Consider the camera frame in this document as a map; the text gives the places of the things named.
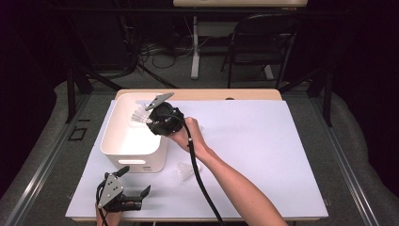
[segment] table leg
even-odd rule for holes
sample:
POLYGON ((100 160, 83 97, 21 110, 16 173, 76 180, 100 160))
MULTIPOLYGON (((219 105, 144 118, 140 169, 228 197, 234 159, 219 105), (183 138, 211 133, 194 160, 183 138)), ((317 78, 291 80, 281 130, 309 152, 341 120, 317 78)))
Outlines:
POLYGON ((198 33, 197 16, 194 17, 193 40, 194 40, 193 43, 194 55, 193 55, 193 65, 191 68, 191 79, 198 79, 199 69, 200 69, 200 53, 199 53, 199 33, 198 33))

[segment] office chair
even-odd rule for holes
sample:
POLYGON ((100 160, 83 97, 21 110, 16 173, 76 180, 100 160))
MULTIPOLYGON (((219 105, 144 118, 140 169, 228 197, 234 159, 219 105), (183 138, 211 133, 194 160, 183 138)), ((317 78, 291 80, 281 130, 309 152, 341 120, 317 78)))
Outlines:
POLYGON ((232 65, 280 65, 276 89, 282 80, 284 63, 290 40, 299 28, 297 19, 289 15, 255 14, 240 21, 230 34, 229 53, 221 72, 229 60, 229 83, 231 87, 232 65))

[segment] black cord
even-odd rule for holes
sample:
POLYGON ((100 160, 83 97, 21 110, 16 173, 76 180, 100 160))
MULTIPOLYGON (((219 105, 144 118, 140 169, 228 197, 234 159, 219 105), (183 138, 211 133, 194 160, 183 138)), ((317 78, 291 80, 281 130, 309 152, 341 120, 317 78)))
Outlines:
MULTIPOLYGON (((98 208, 98 205, 100 202, 100 197, 103 195, 104 186, 105 186, 105 180, 97 186, 97 193, 96 193, 97 208, 98 208)), ((103 210, 99 209, 99 213, 100 213, 101 219, 103 220, 103 225, 108 226, 108 223, 106 222, 106 216, 104 215, 103 210)))
POLYGON ((185 123, 185 120, 182 120, 179 117, 174 116, 174 115, 159 115, 159 116, 160 117, 168 116, 168 117, 172 117, 172 118, 178 119, 182 123, 182 125, 184 126, 185 131, 187 131, 188 149, 190 151, 191 164, 193 165, 194 175, 196 176, 197 183, 199 184, 199 188, 202 191, 203 196, 205 196, 206 201, 211 206, 211 209, 214 212, 214 214, 215 214, 215 216, 217 218, 217 221, 219 222, 219 225, 224 226, 225 223, 223 222, 222 217, 220 216, 219 212, 217 211, 214 203, 211 200, 211 197, 209 196, 208 192, 206 191, 205 186, 203 185, 202 179, 200 178, 200 171, 199 171, 199 168, 198 168, 198 165, 197 165, 197 158, 196 158, 196 153, 195 153, 195 150, 194 150, 193 138, 191 137, 190 130, 188 129, 188 126, 185 123))

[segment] white table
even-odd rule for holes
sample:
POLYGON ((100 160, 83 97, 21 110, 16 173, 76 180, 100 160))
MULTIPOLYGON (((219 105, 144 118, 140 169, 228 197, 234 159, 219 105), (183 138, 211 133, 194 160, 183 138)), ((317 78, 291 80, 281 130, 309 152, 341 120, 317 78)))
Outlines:
MULTIPOLYGON (((174 7, 183 8, 303 8, 308 4, 308 0, 173 0, 174 7)), ((218 36, 229 35, 234 28, 235 23, 223 22, 214 23, 215 28, 204 35, 216 31, 218 36)), ((200 68, 200 50, 199 50, 199 21, 194 16, 193 22, 193 65, 191 68, 191 79, 199 78, 200 68)))
MULTIPOLYGON (((315 220, 328 216, 287 104, 278 97, 274 98, 277 100, 262 100, 267 93, 275 95, 275 91, 264 89, 255 89, 253 92, 249 89, 173 91, 178 92, 177 99, 183 95, 183 99, 203 96, 200 99, 209 100, 212 97, 210 93, 218 97, 223 95, 240 97, 247 92, 248 96, 254 96, 247 97, 252 100, 244 101, 170 101, 170 103, 179 107, 185 116, 199 119, 203 126, 202 133, 209 145, 263 191, 285 219, 315 220)), ((104 121, 109 119, 114 104, 115 101, 111 103, 104 121)), ((104 129, 105 123, 73 195, 66 213, 68 218, 94 220, 96 187, 102 181, 105 172, 118 170, 100 150, 104 129)), ((176 166, 179 162, 190 163, 189 154, 170 141, 167 162, 162 171, 127 173, 120 178, 126 187, 124 194, 127 196, 136 196, 146 186, 152 186, 149 196, 143 201, 142 210, 125 212, 124 220, 216 220, 200 192, 195 177, 184 182, 178 179, 176 166)), ((203 165, 200 176, 220 215, 225 220, 241 220, 213 175, 203 165)))

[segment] human arm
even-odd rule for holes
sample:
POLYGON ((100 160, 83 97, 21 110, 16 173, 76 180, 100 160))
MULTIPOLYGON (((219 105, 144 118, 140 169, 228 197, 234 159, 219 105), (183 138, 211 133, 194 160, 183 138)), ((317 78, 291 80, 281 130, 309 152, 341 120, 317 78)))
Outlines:
MULTIPOLYGON (((194 150, 199 159, 215 176, 240 216, 251 226, 257 225, 287 225, 274 204, 262 191, 250 182, 244 175, 224 162, 206 144, 197 120, 186 118, 185 123, 193 139, 194 150)), ((188 135, 181 131, 168 136, 188 151, 188 135)))

